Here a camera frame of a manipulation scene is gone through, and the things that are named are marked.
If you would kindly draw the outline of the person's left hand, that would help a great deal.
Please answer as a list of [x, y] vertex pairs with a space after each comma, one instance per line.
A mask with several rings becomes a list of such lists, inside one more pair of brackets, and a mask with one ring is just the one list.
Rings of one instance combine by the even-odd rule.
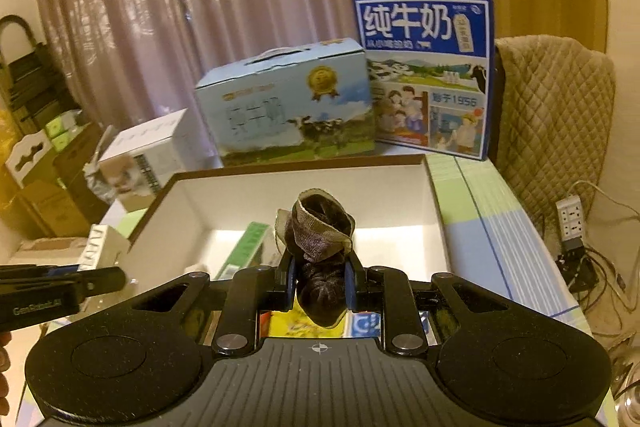
[[11, 361], [6, 346], [12, 340], [11, 332], [2, 332], [0, 334], [0, 416], [9, 414], [10, 406], [8, 401], [9, 383], [6, 379], [6, 372], [11, 367]]

